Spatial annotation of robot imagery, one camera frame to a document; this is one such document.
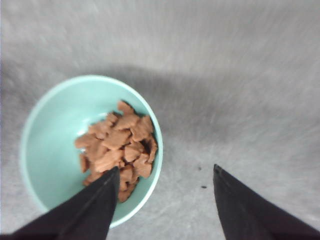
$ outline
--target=food in bowl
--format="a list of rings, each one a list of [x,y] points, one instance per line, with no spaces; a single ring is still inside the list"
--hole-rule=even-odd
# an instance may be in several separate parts
[[[117,108],[123,115],[108,113],[105,120],[90,125],[74,144],[83,149],[79,155],[81,171],[90,171],[83,181],[85,186],[113,167],[119,168],[118,199],[123,203],[134,191],[139,177],[150,176],[158,145],[150,116],[138,116],[124,101],[119,101]]]

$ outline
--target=bowl rim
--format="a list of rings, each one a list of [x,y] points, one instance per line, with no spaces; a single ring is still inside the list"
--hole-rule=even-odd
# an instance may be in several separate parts
[[[130,87],[126,83],[124,83],[120,80],[114,79],[112,77],[91,74],[91,75],[81,75],[81,76],[72,77],[70,79],[67,79],[67,80],[61,82],[61,83],[58,83],[57,85],[52,87],[50,90],[48,90],[40,98],[40,100],[35,104],[35,106],[32,108],[32,110],[31,110],[30,114],[28,115],[27,120],[23,126],[22,137],[21,137],[21,141],[20,141],[20,149],[19,149],[19,151],[20,151],[19,166],[20,166],[20,172],[22,175],[22,180],[23,180],[24,184],[26,185],[29,194],[31,195],[33,200],[36,202],[36,205],[38,206],[38,208],[40,208],[40,211],[42,213],[46,213],[47,211],[49,211],[49,209],[42,203],[42,201],[39,199],[38,195],[36,194],[32,184],[31,184],[30,177],[29,177],[29,174],[27,171],[26,146],[27,146],[28,137],[29,137],[29,134],[31,131],[31,127],[33,125],[35,118],[39,114],[39,112],[42,110],[42,108],[46,105],[46,103],[54,95],[56,95],[61,90],[68,88],[72,85],[87,82],[87,81],[92,81],[92,80],[112,83],[112,84],[118,85],[120,87],[123,87],[126,90],[128,90],[129,92],[131,92],[132,94],[134,94],[142,102],[142,104],[146,107],[147,111],[149,112],[149,115],[151,116],[154,128],[158,132],[158,139],[157,139],[158,159],[157,160],[159,162],[159,165],[158,165],[158,168],[155,169],[155,174],[154,174],[154,178],[152,180],[151,186],[149,187],[147,193],[144,195],[142,200],[139,202],[139,204],[137,206],[135,206],[135,208],[133,210],[131,210],[129,213],[127,213],[122,218],[120,218],[114,222],[113,221],[111,222],[109,228],[114,228],[114,227],[124,223],[125,221],[130,219],[134,214],[136,214],[142,208],[142,206],[147,202],[149,197],[151,196],[152,192],[154,191],[154,189],[156,187],[159,176],[160,176],[160,171],[161,171],[162,161],[163,161],[163,152],[164,152],[162,133],[161,133],[160,125],[159,125],[159,122],[157,120],[156,115],[152,111],[152,109],[149,106],[149,104],[147,103],[147,101],[136,90],[134,90],[132,87]]]

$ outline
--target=dry kibble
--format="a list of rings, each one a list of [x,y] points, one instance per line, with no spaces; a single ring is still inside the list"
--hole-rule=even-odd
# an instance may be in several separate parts
[[[124,101],[118,102],[118,110],[123,115],[109,113],[105,120],[90,125],[74,145],[84,148],[79,155],[81,171],[90,170],[83,185],[88,186],[113,167],[120,169],[118,199],[123,203],[135,189],[139,176],[150,176],[158,146],[149,116],[140,118]]]

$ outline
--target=gray floor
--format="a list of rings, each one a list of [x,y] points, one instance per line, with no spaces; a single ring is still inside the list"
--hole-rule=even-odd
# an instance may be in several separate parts
[[[1,53],[3,232],[40,214],[18,168],[28,113],[84,74],[134,87],[164,138],[152,196],[108,239],[224,239],[214,163],[320,229],[320,1],[3,0]]]

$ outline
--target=bowl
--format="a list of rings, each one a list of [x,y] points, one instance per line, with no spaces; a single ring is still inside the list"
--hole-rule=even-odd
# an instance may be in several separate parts
[[[118,203],[110,227],[132,217],[148,200],[159,178],[163,141],[158,120],[144,98],[127,84],[106,76],[85,75],[62,82],[35,105],[22,133],[20,167],[27,189],[42,212],[58,206],[83,189],[75,139],[88,126],[117,111],[124,100],[137,113],[150,115],[158,150],[148,178],[124,203]]]

